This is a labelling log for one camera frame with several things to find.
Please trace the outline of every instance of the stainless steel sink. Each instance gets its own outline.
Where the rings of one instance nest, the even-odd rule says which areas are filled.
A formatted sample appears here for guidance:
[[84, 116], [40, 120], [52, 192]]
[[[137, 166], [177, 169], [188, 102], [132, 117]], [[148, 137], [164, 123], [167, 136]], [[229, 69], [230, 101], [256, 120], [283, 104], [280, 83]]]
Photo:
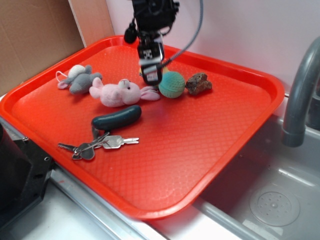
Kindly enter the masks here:
[[291, 148], [281, 126], [273, 115], [200, 197], [245, 239], [320, 239], [319, 131], [307, 128], [303, 145]]

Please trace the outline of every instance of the plastic textured surface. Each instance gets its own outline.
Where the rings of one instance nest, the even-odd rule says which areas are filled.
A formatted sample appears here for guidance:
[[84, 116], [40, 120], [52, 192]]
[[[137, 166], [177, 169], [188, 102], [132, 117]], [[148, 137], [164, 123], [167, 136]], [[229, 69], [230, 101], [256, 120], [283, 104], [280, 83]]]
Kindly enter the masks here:
[[[122, 36], [103, 39], [13, 89], [0, 102], [0, 114], [120, 211], [148, 220], [191, 204], [278, 107], [284, 88], [266, 73], [186, 52], [169, 70], [186, 80], [204, 72], [212, 90], [140, 100], [140, 119], [111, 131], [138, 137], [139, 144], [98, 148], [91, 161], [72, 160], [58, 143], [91, 142], [92, 119], [127, 106], [108, 108], [89, 94], [60, 90], [56, 71], [67, 74], [76, 64], [90, 64], [104, 84], [126, 78], [142, 88], [136, 47]], [[175, 52], [165, 48], [167, 57]]]

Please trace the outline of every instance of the tray rim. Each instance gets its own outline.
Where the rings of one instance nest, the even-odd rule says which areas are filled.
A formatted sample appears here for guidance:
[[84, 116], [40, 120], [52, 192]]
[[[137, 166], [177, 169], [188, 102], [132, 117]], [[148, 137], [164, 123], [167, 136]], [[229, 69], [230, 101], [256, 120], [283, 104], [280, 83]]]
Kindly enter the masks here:
[[[18, 121], [13, 115], [10, 114], [11, 107], [17, 102], [18, 99], [21, 98], [21, 92], [25, 95], [31, 93], [33, 90], [37, 89], [38, 87], [42, 86], [46, 82], [52, 80], [54, 76], [52, 73], [56, 71], [67, 71], [73, 65], [78, 64], [79, 61], [83, 61], [92, 54], [95, 54], [105, 48], [113, 47], [113, 46], [128, 46], [134, 48], [138, 45], [137, 42], [134, 44], [127, 44], [124, 41], [123, 35], [116, 35], [111, 37], [106, 37], [93, 43], [92, 45], [74, 53], [73, 55], [65, 58], [64, 60], [56, 63], [55, 65], [49, 67], [48, 69], [40, 72], [39, 74], [35, 75], [34, 77], [30, 78], [29, 80], [25, 81], [21, 85], [13, 88], [9, 91], [3, 99], [0, 101], [0, 115], [7, 120], [13, 127], [15, 127], [18, 131], [20, 131], [25, 136], [28, 136], [30, 139], [36, 139], [37, 134], [32, 132], [27, 126], [25, 126], [22, 122]], [[167, 56], [171, 56], [176, 53], [179, 49], [171, 46], [165, 46], [165, 53]], [[116, 208], [120, 209], [123, 213], [137, 218], [141, 220], [152, 220], [152, 219], [160, 219], [172, 215], [185, 207], [189, 206], [205, 189], [205, 187], [210, 184], [211, 181], [214, 180], [215, 176], [219, 174], [219, 172], [223, 169], [225, 165], [227, 165], [239, 151], [239, 145], [243, 146], [249, 139], [255, 134], [255, 132], [265, 123], [265, 121], [272, 115], [272, 113], [276, 110], [276, 108], [282, 103], [285, 97], [285, 90], [281, 82], [274, 76], [261, 72], [258, 70], [254, 70], [248, 67], [244, 67], [241, 65], [237, 65], [234, 63], [226, 62], [223, 60], [219, 60], [216, 58], [200, 55], [198, 53], [193, 52], [185, 52], [181, 56], [179, 56], [176, 62], [182, 62], [184, 64], [192, 65], [195, 67], [199, 67], [204, 69], [204, 63], [207, 65], [205, 68], [215, 68], [219, 66], [221, 71], [226, 71], [228, 73], [228, 77], [233, 79], [239, 80], [236, 75], [252, 75], [254, 74], [255, 77], [261, 78], [262, 81], [253, 82], [250, 81], [250, 78], [247, 79], [247, 83], [253, 84], [264, 89], [271, 98], [270, 105], [264, 110], [264, 112], [246, 129], [246, 131], [236, 140], [236, 142], [230, 147], [230, 149], [217, 161], [217, 163], [208, 170], [208, 173], [205, 174], [199, 183], [204, 183], [204, 185], [197, 184], [194, 188], [192, 188], [187, 195], [184, 196], [182, 200], [173, 204], [170, 207], [166, 207], [163, 209], [154, 209], [154, 210], [145, 210], [145, 209], [138, 209], [134, 207], [131, 203], [127, 202], [125, 199], [119, 197], [112, 189], [109, 187], [101, 184], [97, 181], [93, 176], [89, 175], [88, 173], [84, 172], [83, 169], [80, 167], [72, 164], [72, 162], [65, 162], [61, 164], [59, 161], [58, 164], [65, 168], [68, 172], [74, 175], [77, 179], [81, 181], [81, 177], [84, 174], [90, 180], [90, 188], [92, 188], [97, 194], [103, 197], [106, 201], [109, 201], [112, 205]], [[48, 151], [52, 147], [45, 142], [40, 142], [41, 147]], [[55, 158], [63, 158], [63, 156], [59, 153], [55, 153]], [[117, 201], [110, 201], [108, 197], [106, 197], [106, 190], [108, 190], [108, 197], [115, 197]]]

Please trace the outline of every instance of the faucet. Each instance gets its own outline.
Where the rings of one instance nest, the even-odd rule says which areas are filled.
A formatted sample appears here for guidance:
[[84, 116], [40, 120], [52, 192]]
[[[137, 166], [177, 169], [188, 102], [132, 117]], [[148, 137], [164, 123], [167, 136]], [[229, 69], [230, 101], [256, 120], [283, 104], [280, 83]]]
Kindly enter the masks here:
[[290, 91], [281, 141], [288, 147], [304, 142], [306, 125], [320, 130], [320, 36], [306, 51]]

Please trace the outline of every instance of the dark green cucumber toy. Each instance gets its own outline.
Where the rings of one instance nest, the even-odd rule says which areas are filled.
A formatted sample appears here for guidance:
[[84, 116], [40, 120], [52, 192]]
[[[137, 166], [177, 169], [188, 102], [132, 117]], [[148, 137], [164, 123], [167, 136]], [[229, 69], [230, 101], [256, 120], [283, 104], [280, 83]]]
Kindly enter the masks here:
[[142, 110], [139, 105], [132, 105], [120, 111], [97, 116], [92, 119], [91, 124], [98, 130], [109, 132], [112, 129], [125, 127], [134, 123], [140, 118], [141, 113]]

